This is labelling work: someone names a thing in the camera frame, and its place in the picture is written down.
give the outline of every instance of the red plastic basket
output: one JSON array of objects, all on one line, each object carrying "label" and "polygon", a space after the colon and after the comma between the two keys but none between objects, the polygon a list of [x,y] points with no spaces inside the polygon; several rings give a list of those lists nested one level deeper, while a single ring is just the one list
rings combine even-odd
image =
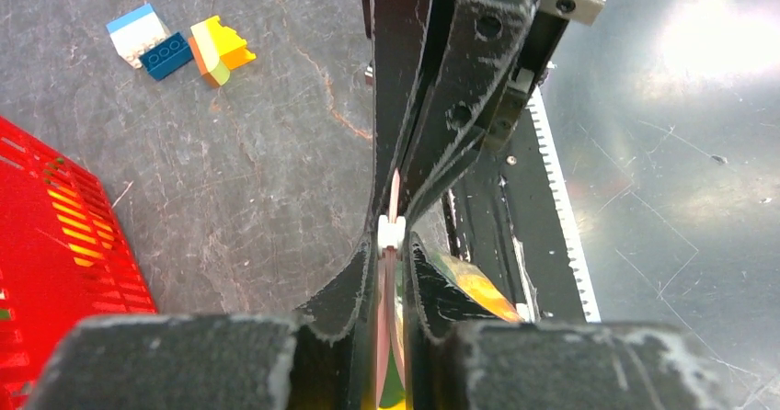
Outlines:
[{"label": "red plastic basket", "polygon": [[156,313],[98,180],[0,117],[0,408],[98,313]]}]

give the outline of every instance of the slate tabletop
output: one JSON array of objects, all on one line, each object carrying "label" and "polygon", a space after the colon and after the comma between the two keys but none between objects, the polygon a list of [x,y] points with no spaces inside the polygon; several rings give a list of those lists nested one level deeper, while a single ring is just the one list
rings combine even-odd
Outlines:
[{"label": "slate tabletop", "polygon": [[[162,82],[106,23],[219,15],[258,58]],[[0,0],[0,114],[96,175],[159,309],[277,312],[344,266],[373,171],[360,0]]]}]

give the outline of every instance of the black plastic part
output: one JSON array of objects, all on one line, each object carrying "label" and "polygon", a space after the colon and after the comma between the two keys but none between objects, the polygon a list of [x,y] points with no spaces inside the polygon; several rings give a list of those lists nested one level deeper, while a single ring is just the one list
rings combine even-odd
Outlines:
[{"label": "black plastic part", "polygon": [[116,316],[78,326],[28,410],[283,410],[300,321],[293,316]]},{"label": "black plastic part", "polygon": [[436,407],[728,409],[693,336],[663,325],[460,323],[434,349]]},{"label": "black plastic part", "polygon": [[408,102],[419,80],[432,1],[373,0],[374,182],[367,228],[387,212],[393,172],[411,135]]},{"label": "black plastic part", "polygon": [[568,25],[568,21],[562,17],[554,17],[546,13],[536,15],[536,19],[528,32],[528,38],[522,47],[520,57],[517,61],[515,76],[521,69],[533,72],[532,86],[528,90],[523,90],[530,97],[533,89],[542,79],[547,70],[547,64],[555,52],[558,42],[563,36]]},{"label": "black plastic part", "polygon": [[374,237],[367,233],[344,270],[297,309],[307,326],[299,334],[289,408],[373,410],[376,259]]},{"label": "black plastic part", "polygon": [[497,318],[447,281],[415,233],[407,239],[404,256],[404,349],[411,360],[406,363],[407,408],[442,408],[441,395],[448,391],[434,380],[444,374],[436,347],[456,323]]},{"label": "black plastic part", "polygon": [[[515,165],[507,163],[509,156]],[[483,152],[444,201],[456,256],[470,256],[510,301],[525,302],[512,224],[539,307],[556,318],[585,320],[529,109],[506,145],[495,154]]]},{"label": "black plastic part", "polygon": [[[425,198],[426,191],[446,188],[453,182],[450,179],[435,185],[442,170],[464,147],[469,147],[462,144],[462,139],[471,134],[477,118],[492,119],[492,111],[484,110],[503,94],[504,79],[517,59],[540,1],[454,0],[449,38],[442,48],[441,65],[436,65],[437,76],[431,81],[435,86],[426,90],[421,101],[414,137],[401,164],[401,180],[408,197],[399,201],[399,211],[406,212],[409,207],[408,222],[414,222],[442,189]],[[463,111],[467,120],[456,117]]]}]

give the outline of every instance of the scratch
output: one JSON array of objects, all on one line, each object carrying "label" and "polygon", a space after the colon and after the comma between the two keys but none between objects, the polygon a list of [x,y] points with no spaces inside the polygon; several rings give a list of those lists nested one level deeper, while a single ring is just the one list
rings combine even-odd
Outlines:
[{"label": "scratch", "polygon": [[618,358],[614,352],[612,352],[612,367],[614,369],[614,374],[617,375],[617,385],[628,392],[628,379],[625,377],[623,363],[620,362],[620,358]]},{"label": "scratch", "polygon": [[639,358],[635,350],[629,345],[625,346],[625,351],[628,352],[628,356],[631,358],[631,361],[634,363],[635,366],[637,366],[637,371],[639,372],[639,376],[642,378],[642,383],[645,384],[645,389],[648,391],[648,394],[650,395],[650,401],[653,403],[653,406],[656,407],[656,410],[666,410],[666,407],[663,405],[663,402],[660,400],[660,396],[658,390],[656,390],[656,386],[653,384],[653,381],[650,379],[650,375],[648,374],[648,370],[645,368],[645,364],[642,363],[642,360]]},{"label": "scratch", "polygon": [[618,191],[617,194],[615,194],[611,199],[607,200],[607,202],[604,203],[604,205],[598,211],[596,211],[596,213],[598,214],[599,212],[604,211],[604,208],[606,208],[610,203],[612,203],[613,200],[617,199],[618,196],[620,196],[621,194],[625,193],[625,191],[627,189],[631,188],[632,185],[634,185],[634,184],[633,183],[629,183],[628,185],[625,186],[625,188],[623,188],[620,191]]},{"label": "scratch", "polygon": [[614,252],[616,252],[617,255],[619,255],[623,260],[625,260],[626,263],[631,265],[631,268],[634,268],[634,270],[637,272],[637,274],[639,274],[643,279],[645,279],[645,281],[650,285],[651,288],[653,288],[653,290],[658,291],[658,290],[656,290],[656,288],[653,287],[653,283],[651,283],[650,280],[647,277],[645,277],[645,274],[643,274],[642,271],[639,270],[639,268],[637,268],[637,266],[634,265],[634,263],[632,263],[631,260],[628,259],[628,257],[624,256],[623,253],[618,251],[616,248],[615,248]]},{"label": "scratch", "polygon": [[599,145],[598,142],[596,142],[595,139],[593,139],[593,137],[591,136],[591,133],[588,130],[585,130],[585,127],[583,127],[581,123],[577,123],[577,125],[579,125],[579,128],[583,132],[585,132],[585,134],[588,136],[588,138],[591,140],[591,142],[593,142],[593,145],[595,145],[596,148],[598,148],[599,151],[601,151],[602,154],[604,154],[604,156],[606,156],[606,158],[609,159],[609,161],[612,162],[613,165],[617,166],[617,169],[619,169],[620,172],[624,174],[624,176],[630,178],[631,179],[631,183],[633,184],[634,183],[634,179],[625,172],[625,170],[623,169],[622,166],[620,166],[619,164],[617,164],[617,162],[615,162],[615,160],[602,148],[601,145]]},{"label": "scratch", "polygon": [[718,364],[723,364],[724,366],[726,366],[726,367],[729,367],[729,368],[731,368],[731,369],[734,369],[734,370],[741,371],[742,373],[747,373],[747,374],[749,374],[749,375],[755,376],[756,378],[758,378],[758,377],[759,377],[759,375],[758,375],[758,374],[756,374],[756,373],[753,373],[753,372],[752,372],[752,371],[750,371],[750,370],[743,369],[742,367],[737,367],[737,366],[735,366],[734,364],[729,364],[729,363],[727,363],[726,361],[724,361],[723,359],[717,359],[717,358],[713,358],[713,357],[710,357],[710,359],[712,359],[713,361],[715,361],[715,362],[716,362],[716,363],[718,363]]},{"label": "scratch", "polygon": [[677,139],[678,141],[680,141],[682,143],[685,143],[686,145],[690,146],[691,148],[695,149],[696,151],[698,151],[701,154],[704,154],[707,157],[711,157],[712,156],[712,154],[706,153],[704,150],[702,150],[698,146],[696,146],[696,145],[686,141],[682,137],[680,137],[677,134],[673,133],[672,131],[674,131],[674,127],[671,127],[671,130],[664,130],[663,128],[659,127],[658,125],[654,125],[654,124],[652,124],[650,122],[645,122],[643,120],[638,120],[637,122],[639,122],[639,123],[641,123],[643,125],[647,125],[647,126],[649,126],[651,128],[655,128],[656,130],[663,131],[663,132],[667,133],[667,136],[671,136],[671,137]]},{"label": "scratch", "polygon": [[653,160],[653,158],[650,156],[650,154],[648,154],[647,151],[645,151],[644,153],[648,157],[648,160],[650,161],[650,166],[652,166],[653,170],[655,170],[656,169],[656,161]]},{"label": "scratch", "polygon": [[643,205],[645,205],[645,206],[646,206],[646,207],[647,207],[647,208],[648,208],[650,211],[652,211],[654,214],[656,214],[656,216],[657,216],[657,217],[658,217],[658,218],[659,218],[659,219],[660,219],[662,222],[664,222],[664,223],[665,223],[667,226],[669,226],[669,228],[670,228],[670,229],[672,229],[672,230],[674,231],[674,233],[676,233],[676,234],[677,234],[677,235],[678,235],[680,238],[682,238],[682,240],[683,240],[685,243],[687,243],[687,244],[688,244],[690,247],[692,247],[692,248],[694,249],[694,251],[696,252],[696,254],[698,254],[698,253],[699,253],[699,248],[698,248],[698,247],[696,247],[696,246],[694,246],[694,244],[693,244],[693,243],[691,243],[691,242],[690,242],[690,241],[689,241],[687,238],[685,238],[685,236],[684,236],[684,235],[682,235],[682,234],[680,233],[680,231],[677,231],[677,229],[676,229],[674,226],[672,226],[672,225],[671,225],[669,222],[667,222],[667,220],[666,220],[666,219],[665,219],[665,218],[664,218],[662,215],[660,215],[660,212],[656,211],[656,210],[655,210],[655,208],[653,208],[652,206],[650,206],[650,205],[649,205],[649,204],[648,204],[648,203],[647,203],[647,202],[646,202],[644,199],[642,199],[641,197],[639,197],[639,196],[636,194],[636,192],[634,192],[634,191],[631,191],[631,195],[633,195],[634,197],[636,197],[636,198],[637,198],[637,200],[639,200],[639,201],[640,201],[640,202],[641,202]]},{"label": "scratch", "polygon": [[574,176],[574,173],[577,171],[577,165],[579,165],[579,159],[582,158],[582,153],[580,153],[577,156],[577,160],[574,161],[574,166],[571,168],[571,175]]},{"label": "scratch", "polygon": [[167,206],[169,204],[173,203],[176,200],[183,199],[183,198],[188,197],[188,196],[190,196],[192,194],[196,194],[196,193],[200,194],[201,192],[203,192],[205,190],[208,190],[208,189],[210,189],[212,187],[215,187],[217,185],[222,185],[224,183],[232,182],[234,180],[250,178],[252,176],[256,177],[257,175],[258,175],[258,173],[247,173],[247,174],[242,174],[241,176],[220,178],[220,179],[214,180],[213,182],[205,183],[203,185],[200,185],[199,187],[195,187],[195,188],[189,189],[187,191],[184,191],[181,194],[175,196],[173,199],[168,199],[161,209],[164,210],[165,208],[167,208]]},{"label": "scratch", "polygon": [[674,128],[675,128],[675,127],[676,127],[676,125],[672,125],[672,126],[669,128],[669,131],[667,131],[667,133],[666,133],[666,134],[664,134],[664,135],[663,135],[663,137],[661,137],[661,138],[660,138],[660,141],[659,141],[658,143],[656,143],[656,147],[655,147],[655,148],[653,148],[652,150],[648,151],[648,154],[653,154],[653,153],[655,153],[655,152],[656,152],[656,150],[658,150],[658,149],[659,149],[660,145],[661,145],[661,144],[662,144],[664,141],[666,141],[667,139],[669,139],[669,136],[671,136],[671,134],[672,134],[672,132],[674,131]]},{"label": "scratch", "polygon": [[39,233],[42,233],[43,235],[46,235],[47,237],[51,238],[51,239],[52,239],[52,241],[53,241],[53,242],[55,242],[55,243],[57,243],[58,245],[60,245],[60,246],[64,247],[65,249],[68,249],[68,250],[70,250],[70,246],[68,246],[68,245],[66,245],[65,243],[63,243],[63,242],[62,242],[62,240],[58,240],[58,239],[57,239],[57,237],[55,237],[55,236],[51,235],[50,233],[47,233],[47,232],[45,232],[45,231],[42,231],[42,229],[41,229],[41,228],[35,228],[35,230],[36,230],[36,231],[38,231]]},{"label": "scratch", "polygon": [[325,71],[325,69],[322,68],[314,59],[312,59],[309,53],[301,50],[300,47],[295,46],[294,48],[296,51],[298,51],[298,53],[301,54],[301,56],[305,57],[305,59],[311,63],[313,67],[315,67],[315,70],[319,73],[319,75],[322,76],[323,81],[325,82],[325,91],[327,93],[327,109],[330,111],[330,115],[333,116],[334,119],[338,120],[341,125],[349,128],[352,130],[352,132],[361,136],[363,139],[367,141],[373,139],[373,136],[368,131],[355,127],[352,122],[348,121],[336,109],[336,97],[333,94],[333,79],[330,78],[330,74],[328,74],[327,71]]},{"label": "scratch", "polygon": [[679,269],[677,269],[677,272],[675,272],[675,273],[674,273],[674,275],[672,275],[672,276],[671,276],[671,278],[669,279],[669,281],[667,281],[667,282],[666,282],[666,284],[664,284],[664,285],[663,285],[663,287],[662,287],[662,288],[660,288],[660,290],[659,290],[659,296],[658,296],[657,298],[660,298],[660,295],[661,295],[661,294],[662,294],[662,293],[663,293],[663,292],[666,290],[666,288],[669,286],[669,283],[671,283],[671,281],[672,281],[673,279],[675,279],[675,278],[676,278],[678,275],[680,275],[680,272],[683,272],[683,269],[685,269],[685,268],[688,266],[688,264],[689,264],[689,263],[691,263],[692,261],[694,261],[694,258],[696,258],[696,256],[698,256],[698,255],[699,255],[699,250],[698,250],[698,249],[696,249],[696,252],[695,252],[695,253],[694,253],[694,254],[693,254],[693,255],[692,255],[690,258],[688,258],[688,261],[686,261],[686,262],[685,262],[685,264],[683,264],[682,266],[680,266],[680,268],[679,268]]},{"label": "scratch", "polygon": [[113,209],[114,207],[116,207],[116,206],[117,206],[117,203],[119,203],[119,202],[120,202],[120,200],[122,199],[122,197],[124,197],[124,195],[125,195],[125,194],[127,194],[127,191],[129,191],[129,190],[130,190],[130,187],[132,187],[132,184],[133,184],[133,183],[135,183],[135,180],[131,180],[131,182],[127,184],[127,187],[126,187],[126,188],[125,188],[125,189],[122,191],[122,193],[120,194],[120,196],[119,196],[119,197],[117,197],[117,199],[116,199],[116,200],[114,200],[114,202],[111,204],[111,208],[112,208],[112,209]]},{"label": "scratch", "polygon": [[778,379],[780,379],[780,374],[773,376],[772,378],[769,379],[769,381],[760,385],[756,390],[752,391],[747,398],[745,398],[745,402],[742,403],[742,405],[738,406],[737,409],[742,410],[748,404],[758,400],[759,396],[761,396],[764,392],[766,392],[766,389],[768,389],[769,386],[772,385],[772,383],[777,381]]},{"label": "scratch", "polygon": [[[634,263],[632,263],[632,262],[631,262],[631,260],[629,260],[629,259],[628,259],[626,256],[624,256],[624,255],[623,255],[623,254],[622,254],[620,251],[618,251],[617,249],[615,249],[615,250],[614,250],[614,252],[616,252],[616,253],[617,253],[617,255],[619,255],[619,256],[620,256],[620,257],[621,257],[623,260],[625,260],[625,262],[626,262],[626,263],[628,263],[629,265],[631,265],[631,268],[634,268],[634,270],[635,270],[635,271],[636,271],[636,272],[637,272],[637,273],[638,273],[638,274],[639,274],[639,275],[642,277],[642,279],[644,279],[644,280],[647,282],[647,284],[649,285],[649,287],[650,287],[651,289],[653,289],[655,292],[659,292],[659,291],[660,291],[660,290],[659,290],[659,289],[657,289],[655,286],[653,286],[653,283],[651,283],[651,282],[650,282],[650,280],[649,280],[647,277],[645,277],[645,274],[643,274],[643,273],[642,273],[642,271],[641,271],[641,270],[639,270],[639,268],[637,268],[637,267],[634,265]],[[726,367],[728,367],[729,371],[733,372],[733,370],[731,369],[731,365],[730,365],[730,364],[728,364],[726,361],[722,361],[722,358],[720,357],[720,355],[718,355],[718,354],[717,354],[717,352],[716,352],[716,351],[715,351],[715,350],[712,348],[712,346],[710,346],[709,344],[707,344],[707,343],[706,343],[706,341],[704,341],[704,339],[703,339],[703,338],[702,338],[702,337],[701,337],[701,336],[700,336],[700,335],[699,335],[699,334],[698,334],[698,333],[697,333],[697,332],[696,332],[696,331],[695,331],[695,330],[694,330],[694,329],[691,327],[691,325],[689,325],[689,324],[688,324],[688,322],[687,322],[687,321],[683,320],[683,318],[680,316],[680,314],[679,314],[679,313],[677,313],[677,311],[675,311],[673,307],[671,307],[671,304],[669,304],[669,302],[667,302],[665,298],[663,298],[662,296],[660,296],[660,300],[661,300],[661,301],[662,301],[664,304],[666,304],[666,307],[668,307],[668,308],[669,308],[669,310],[670,310],[672,313],[674,313],[674,316],[676,316],[676,317],[677,317],[677,318],[680,320],[680,322],[682,323],[682,325],[684,325],[684,326],[685,326],[685,328],[687,328],[689,331],[691,331],[691,333],[692,333],[692,334],[693,334],[693,335],[696,337],[696,339],[698,339],[698,340],[699,340],[699,341],[702,343],[702,346],[706,347],[706,348],[707,348],[707,350],[709,350],[709,351],[710,351],[710,353],[712,353],[713,355],[715,355],[715,360],[716,360],[717,362],[720,362],[721,364],[725,365]],[[739,381],[740,381],[740,382],[741,382],[743,385],[747,386],[747,384],[745,383],[745,381],[744,381],[742,378],[740,378],[739,376],[737,376],[736,378],[737,378],[737,379],[738,379],[738,380],[739,380]]]}]

